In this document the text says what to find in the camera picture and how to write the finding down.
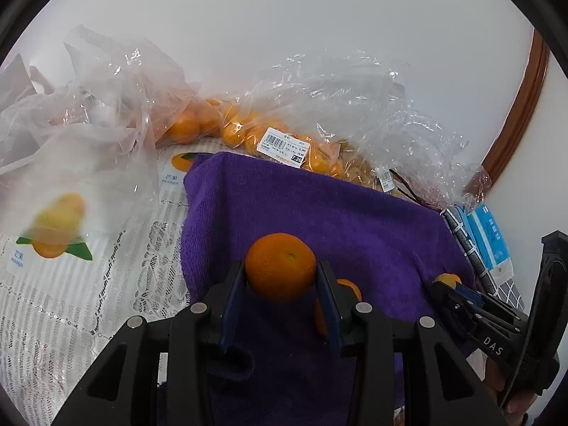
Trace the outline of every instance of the white wall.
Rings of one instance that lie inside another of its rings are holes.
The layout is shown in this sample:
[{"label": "white wall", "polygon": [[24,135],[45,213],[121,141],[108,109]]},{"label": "white wall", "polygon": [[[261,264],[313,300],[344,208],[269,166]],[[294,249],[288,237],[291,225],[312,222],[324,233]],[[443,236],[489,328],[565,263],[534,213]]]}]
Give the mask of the white wall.
[{"label": "white wall", "polygon": [[524,72],[532,27],[509,0],[52,0],[12,50],[55,84],[72,78],[62,40],[84,24],[147,36],[208,92],[312,49],[358,47],[410,62],[416,107],[470,140],[481,162]]},{"label": "white wall", "polygon": [[[568,233],[568,79],[551,56],[535,114],[515,155],[486,201],[502,230],[513,259],[515,283],[530,303],[539,274],[541,237]],[[530,410],[538,415],[566,372],[568,332],[558,350],[561,371],[552,388]]]}]

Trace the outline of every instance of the metal rivet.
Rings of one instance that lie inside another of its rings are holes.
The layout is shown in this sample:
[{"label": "metal rivet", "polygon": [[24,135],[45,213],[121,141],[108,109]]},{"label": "metal rivet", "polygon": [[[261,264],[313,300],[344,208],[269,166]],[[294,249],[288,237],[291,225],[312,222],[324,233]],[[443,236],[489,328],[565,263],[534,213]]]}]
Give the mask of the metal rivet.
[{"label": "metal rivet", "polygon": [[207,305],[205,303],[191,304],[190,310],[194,314],[203,314],[207,310]]},{"label": "metal rivet", "polygon": [[138,328],[143,324],[144,320],[139,315],[135,315],[134,317],[130,317],[127,321],[127,325],[130,328]]},{"label": "metal rivet", "polygon": [[365,303],[364,301],[362,301],[361,303],[357,303],[355,305],[355,309],[357,310],[357,312],[360,312],[362,314],[368,314],[373,310],[373,306],[371,306],[369,303]]},{"label": "metal rivet", "polygon": [[422,325],[424,328],[432,328],[436,324],[434,319],[428,317],[427,315],[421,317],[418,322],[420,322],[420,325]]}]

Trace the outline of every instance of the purple cloth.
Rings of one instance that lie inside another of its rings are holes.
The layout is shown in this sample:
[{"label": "purple cloth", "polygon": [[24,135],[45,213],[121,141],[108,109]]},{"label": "purple cloth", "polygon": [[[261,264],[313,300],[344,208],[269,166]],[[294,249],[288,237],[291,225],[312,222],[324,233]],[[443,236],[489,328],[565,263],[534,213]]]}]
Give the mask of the purple cloth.
[{"label": "purple cloth", "polygon": [[[422,289],[456,273],[474,273],[435,211],[365,187],[278,163],[219,153],[199,157],[185,177],[189,213],[181,262],[192,300],[222,281],[232,260],[273,232],[302,239],[338,278],[391,317],[434,315]],[[315,290],[289,304],[248,287],[235,343],[255,358],[246,381],[211,387],[217,426],[317,425],[346,422],[354,361],[342,360],[315,330]],[[402,363],[396,360],[397,406]]]}]

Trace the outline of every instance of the wooden trim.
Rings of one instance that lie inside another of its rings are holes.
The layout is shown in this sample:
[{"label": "wooden trim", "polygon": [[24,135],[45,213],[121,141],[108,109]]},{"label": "wooden trim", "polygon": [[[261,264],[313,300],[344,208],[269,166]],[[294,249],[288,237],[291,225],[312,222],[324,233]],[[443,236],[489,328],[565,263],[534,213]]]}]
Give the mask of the wooden trim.
[{"label": "wooden trim", "polygon": [[530,47],[529,62],[526,65],[525,75],[505,120],[503,129],[489,149],[483,166],[489,173],[492,184],[495,184],[505,167],[517,150],[530,119],[535,112],[539,101],[542,84],[546,74],[546,66],[550,49],[535,30],[533,32],[532,46]]}]

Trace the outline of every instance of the barcode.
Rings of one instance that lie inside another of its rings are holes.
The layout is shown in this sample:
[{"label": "barcode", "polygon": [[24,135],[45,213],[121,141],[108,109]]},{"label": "barcode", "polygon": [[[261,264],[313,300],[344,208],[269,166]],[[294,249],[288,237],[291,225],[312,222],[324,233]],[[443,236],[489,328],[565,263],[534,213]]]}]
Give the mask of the barcode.
[{"label": "barcode", "polygon": [[277,149],[283,149],[284,146],[286,145],[286,141],[283,141],[282,139],[277,138],[274,135],[268,135],[268,138],[266,138],[266,142],[272,144]]}]

